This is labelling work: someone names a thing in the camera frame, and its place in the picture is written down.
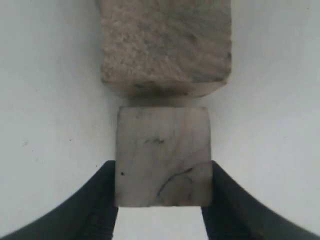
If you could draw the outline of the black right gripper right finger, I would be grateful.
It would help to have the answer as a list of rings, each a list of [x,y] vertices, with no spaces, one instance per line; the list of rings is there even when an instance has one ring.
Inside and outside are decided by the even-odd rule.
[[[318,240],[312,233],[285,219],[244,190],[215,161],[212,202],[202,207],[210,240]]]

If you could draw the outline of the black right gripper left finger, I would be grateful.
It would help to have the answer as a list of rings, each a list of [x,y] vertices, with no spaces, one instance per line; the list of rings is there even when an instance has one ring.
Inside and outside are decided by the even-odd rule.
[[[115,206],[115,161],[108,160],[76,193],[4,240],[111,240]]]

